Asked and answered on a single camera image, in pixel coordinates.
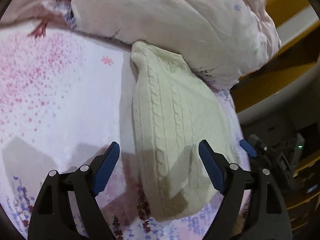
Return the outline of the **cream cable-knit sweater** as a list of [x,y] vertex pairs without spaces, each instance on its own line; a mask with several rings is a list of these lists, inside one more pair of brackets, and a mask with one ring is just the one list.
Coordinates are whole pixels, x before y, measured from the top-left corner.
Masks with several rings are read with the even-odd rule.
[[212,90],[181,55],[139,41],[132,111],[140,181],[158,222],[192,216],[216,190],[199,156],[199,143],[231,163],[239,161],[231,127]]

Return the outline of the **pink floral right pillow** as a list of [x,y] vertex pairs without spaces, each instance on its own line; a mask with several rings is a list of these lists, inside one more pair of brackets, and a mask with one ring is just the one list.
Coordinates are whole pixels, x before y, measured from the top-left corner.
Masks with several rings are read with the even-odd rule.
[[79,31],[183,56],[217,90],[259,70],[281,41],[265,0],[71,0]]

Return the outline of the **pink floral pillow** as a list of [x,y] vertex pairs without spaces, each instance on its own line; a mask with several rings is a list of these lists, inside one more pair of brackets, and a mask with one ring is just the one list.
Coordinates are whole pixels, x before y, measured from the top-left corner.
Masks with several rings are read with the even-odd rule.
[[183,56],[217,90],[259,70],[281,41],[265,0],[71,0],[79,31]]
[[48,8],[58,2],[69,3],[71,0],[11,0],[1,12],[1,25],[14,24],[31,19],[53,20],[59,14]]

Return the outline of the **floral pink bed sheet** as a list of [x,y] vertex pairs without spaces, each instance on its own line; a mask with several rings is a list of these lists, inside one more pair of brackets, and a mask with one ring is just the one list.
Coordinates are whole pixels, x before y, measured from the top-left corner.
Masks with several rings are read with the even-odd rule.
[[[135,147],[132,100],[138,71],[132,47],[58,28],[34,38],[35,25],[1,29],[1,206],[14,229],[28,237],[51,170],[74,172],[116,142],[119,159],[95,198],[115,238],[202,239],[222,202],[218,191],[192,216],[158,222],[150,215]],[[237,164],[248,170],[231,94],[226,89],[214,94],[231,127]]]

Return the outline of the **pink floral left pillow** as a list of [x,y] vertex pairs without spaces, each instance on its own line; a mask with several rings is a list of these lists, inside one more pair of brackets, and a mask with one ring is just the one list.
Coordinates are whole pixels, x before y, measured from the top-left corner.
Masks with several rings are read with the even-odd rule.
[[14,24],[31,19],[53,20],[59,14],[48,8],[58,2],[69,3],[71,0],[11,0],[1,12],[1,25]]

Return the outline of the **wooden bed frame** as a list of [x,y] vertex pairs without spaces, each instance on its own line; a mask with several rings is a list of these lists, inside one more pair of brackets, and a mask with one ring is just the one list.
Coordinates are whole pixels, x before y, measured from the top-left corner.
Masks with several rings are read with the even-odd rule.
[[310,83],[319,68],[319,18],[308,0],[267,0],[281,50],[243,77],[231,95],[240,124],[268,115]]

